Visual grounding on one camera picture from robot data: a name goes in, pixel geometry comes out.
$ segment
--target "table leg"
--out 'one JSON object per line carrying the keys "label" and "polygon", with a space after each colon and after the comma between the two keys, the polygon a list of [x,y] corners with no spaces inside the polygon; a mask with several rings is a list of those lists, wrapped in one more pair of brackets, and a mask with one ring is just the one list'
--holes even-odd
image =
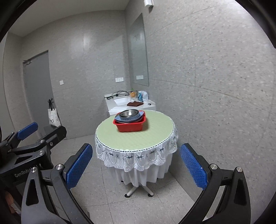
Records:
{"label": "table leg", "polygon": [[154,193],[147,186],[142,185],[142,187],[146,190],[146,192],[148,192],[149,197],[152,197],[154,195]]}
{"label": "table leg", "polygon": [[134,192],[136,189],[137,189],[137,187],[133,186],[133,187],[131,188],[131,190],[130,190],[127,194],[125,194],[124,196],[125,196],[126,198],[129,198],[129,197],[133,194],[133,192]]}

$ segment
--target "blue gripper pad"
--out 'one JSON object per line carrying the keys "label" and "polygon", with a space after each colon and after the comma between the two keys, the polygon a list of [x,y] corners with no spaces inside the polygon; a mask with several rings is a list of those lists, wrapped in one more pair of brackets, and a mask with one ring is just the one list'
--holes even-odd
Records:
{"label": "blue gripper pad", "polygon": [[207,173],[185,144],[183,144],[180,148],[180,156],[193,177],[196,185],[204,190],[207,186]]}
{"label": "blue gripper pad", "polygon": [[38,124],[34,122],[34,123],[28,125],[27,127],[24,127],[22,130],[18,131],[17,139],[24,140],[25,138],[30,136],[32,133],[37,131],[37,129],[38,129]]}
{"label": "blue gripper pad", "polygon": [[66,185],[68,189],[71,189],[77,185],[85,168],[87,167],[90,159],[92,158],[92,155],[93,155],[92,146],[90,144],[87,144],[85,149],[77,158],[77,160],[66,172]]}

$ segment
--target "green tablecloth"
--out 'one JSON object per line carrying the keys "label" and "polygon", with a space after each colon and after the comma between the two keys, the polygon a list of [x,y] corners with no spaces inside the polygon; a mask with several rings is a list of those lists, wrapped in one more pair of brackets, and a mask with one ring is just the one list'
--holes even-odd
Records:
{"label": "green tablecloth", "polygon": [[113,124],[115,116],[104,120],[96,130],[99,141],[111,149],[122,151],[143,150],[158,145],[167,139],[173,131],[174,123],[165,114],[144,110],[147,121],[140,132],[119,132]]}

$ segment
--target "ceiling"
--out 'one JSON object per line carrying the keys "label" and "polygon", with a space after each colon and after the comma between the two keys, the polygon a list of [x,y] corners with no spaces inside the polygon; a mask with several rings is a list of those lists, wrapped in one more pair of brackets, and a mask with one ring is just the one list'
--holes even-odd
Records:
{"label": "ceiling", "polygon": [[26,36],[57,19],[84,12],[124,10],[129,0],[37,0],[13,24],[10,32]]}

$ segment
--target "wall socket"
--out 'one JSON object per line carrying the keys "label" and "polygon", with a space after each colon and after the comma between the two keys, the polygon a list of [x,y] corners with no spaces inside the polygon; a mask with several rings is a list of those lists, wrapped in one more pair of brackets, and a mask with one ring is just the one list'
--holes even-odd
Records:
{"label": "wall socket", "polygon": [[124,77],[115,78],[115,82],[123,82],[123,81],[124,81]]}
{"label": "wall socket", "polygon": [[144,79],[144,76],[143,75],[137,75],[136,80],[140,80],[140,79]]}

